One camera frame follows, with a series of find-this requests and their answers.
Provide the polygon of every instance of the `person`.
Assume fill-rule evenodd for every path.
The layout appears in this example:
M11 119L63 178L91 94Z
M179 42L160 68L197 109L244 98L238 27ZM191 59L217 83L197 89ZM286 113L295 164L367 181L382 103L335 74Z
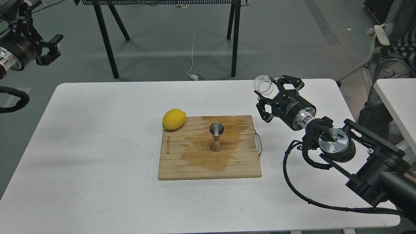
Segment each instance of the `person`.
M414 78L416 76L416 27L400 37L393 45L382 47L373 84L379 79ZM376 90L371 86L358 124L387 139L389 123L393 120Z

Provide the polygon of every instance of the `black robotic arm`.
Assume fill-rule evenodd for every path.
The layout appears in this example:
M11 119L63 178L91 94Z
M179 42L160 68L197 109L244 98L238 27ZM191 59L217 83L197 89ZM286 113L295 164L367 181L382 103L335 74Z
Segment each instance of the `black robotic arm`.
M407 173L411 167L403 160L405 153L401 149L349 119L344 121L345 125L340 129L334 128L333 121L328 117L316 118L315 106L299 95L299 90L304 86L301 79L283 75L280 79L271 79L271 82L279 91L275 97L266 98L259 90L254 91L259 96L257 109L261 118L269 123L273 117L278 117L294 131L305 129L303 141L294 141L297 143L292 142L289 146L283 165L286 182L296 195L323 208L360 213L403 214L390 209L375 208L380 202L389 200L416 224L416 179ZM294 89L286 90L284 84L292 84ZM271 113L265 110L266 105L271 106ZM354 157L354 140L368 149L369 157L356 174L350 174L336 162L347 162ZM330 207L300 194L286 173L287 156L295 146L302 150L303 158L309 165L318 169L333 167L348 177L346 186L374 208ZM309 158L308 151L317 148L321 149L320 157L328 164Z

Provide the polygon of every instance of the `yellow lemon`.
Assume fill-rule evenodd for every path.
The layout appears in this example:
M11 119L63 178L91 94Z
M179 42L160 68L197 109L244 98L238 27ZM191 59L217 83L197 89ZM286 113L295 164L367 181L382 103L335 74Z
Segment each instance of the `yellow lemon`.
M173 130L183 125L186 113L180 109L172 109L163 116L162 126L164 129Z

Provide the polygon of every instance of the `stainless steel jigger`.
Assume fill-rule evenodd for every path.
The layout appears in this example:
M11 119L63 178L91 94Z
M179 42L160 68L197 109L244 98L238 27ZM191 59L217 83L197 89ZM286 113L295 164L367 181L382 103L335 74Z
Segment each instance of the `stainless steel jigger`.
M222 149L219 140L221 135L224 133L224 125L219 122L212 123L211 125L209 125L209 132L214 138L214 141L211 143L209 148L213 152L219 152Z

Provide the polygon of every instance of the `clear glass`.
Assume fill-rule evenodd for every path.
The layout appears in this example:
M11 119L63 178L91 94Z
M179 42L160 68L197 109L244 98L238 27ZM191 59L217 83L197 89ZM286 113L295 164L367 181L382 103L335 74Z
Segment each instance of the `clear glass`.
M259 75L254 79L253 87L262 95L269 95L273 91L272 80L269 75Z

